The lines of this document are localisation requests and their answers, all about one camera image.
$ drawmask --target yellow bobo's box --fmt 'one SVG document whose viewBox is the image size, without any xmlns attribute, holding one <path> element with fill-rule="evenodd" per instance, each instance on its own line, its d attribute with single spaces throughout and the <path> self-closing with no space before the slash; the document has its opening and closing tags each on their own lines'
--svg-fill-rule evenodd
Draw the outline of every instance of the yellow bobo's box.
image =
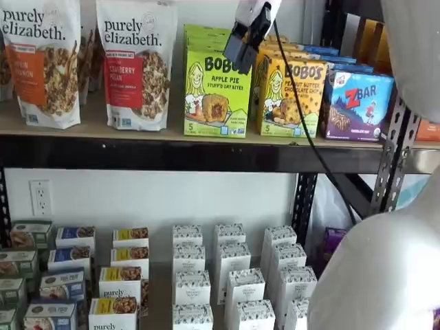
<svg viewBox="0 0 440 330">
<path fill-rule="evenodd" d="M 266 56 L 257 128 L 261 135 L 305 137 L 292 83 L 281 56 Z M 289 59 L 305 124 L 316 136 L 327 64 L 321 60 Z"/>
</svg>

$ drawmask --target red label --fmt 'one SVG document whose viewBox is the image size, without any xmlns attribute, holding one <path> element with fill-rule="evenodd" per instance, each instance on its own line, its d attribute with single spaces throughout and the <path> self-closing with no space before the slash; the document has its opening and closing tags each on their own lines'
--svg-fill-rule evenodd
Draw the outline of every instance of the red label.
<svg viewBox="0 0 440 330">
<path fill-rule="evenodd" d="M 142 108 L 142 59 L 110 51 L 104 61 L 105 96 L 115 107 Z"/>
</svg>

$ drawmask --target shelf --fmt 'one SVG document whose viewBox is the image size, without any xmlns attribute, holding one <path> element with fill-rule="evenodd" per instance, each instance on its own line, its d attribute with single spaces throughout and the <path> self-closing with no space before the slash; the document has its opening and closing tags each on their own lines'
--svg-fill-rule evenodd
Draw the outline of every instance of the shelf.
<svg viewBox="0 0 440 330">
<path fill-rule="evenodd" d="M 322 173 L 305 138 L 260 136 L 251 122 L 245 139 L 183 135 L 180 104 L 171 104 L 168 128 L 118 131 L 107 126 L 102 93 L 89 96 L 81 124 L 64 131 L 27 126 L 16 100 L 0 105 L 0 165 L 158 171 Z M 382 145 L 315 140 L 336 173 L 376 173 Z"/>
</svg>

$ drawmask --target white granola bag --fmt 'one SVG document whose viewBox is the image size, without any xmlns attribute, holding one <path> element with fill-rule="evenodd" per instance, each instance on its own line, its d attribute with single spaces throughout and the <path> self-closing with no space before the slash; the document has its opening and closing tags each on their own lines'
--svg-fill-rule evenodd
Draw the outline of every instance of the white granola bag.
<svg viewBox="0 0 440 330">
<path fill-rule="evenodd" d="M 93 0 L 80 0 L 81 5 L 81 44 L 78 52 L 78 91 L 80 105 L 87 104 L 91 58 L 94 54 L 96 31 L 96 3 Z"/>
<path fill-rule="evenodd" d="M 56 129 L 79 124 L 79 0 L 0 0 L 0 21 L 26 123 Z"/>
<path fill-rule="evenodd" d="M 177 30 L 174 3 L 96 0 L 96 5 L 105 51 L 107 124 L 138 131 L 164 129 Z"/>
</svg>

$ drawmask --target orange label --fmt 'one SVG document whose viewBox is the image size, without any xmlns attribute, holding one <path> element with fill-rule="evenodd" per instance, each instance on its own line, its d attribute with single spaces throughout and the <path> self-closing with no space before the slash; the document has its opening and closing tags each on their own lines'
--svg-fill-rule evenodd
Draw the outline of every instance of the orange label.
<svg viewBox="0 0 440 330">
<path fill-rule="evenodd" d="M 6 46 L 6 54 L 20 99 L 33 105 L 45 105 L 44 53 L 33 45 L 11 44 Z"/>
</svg>

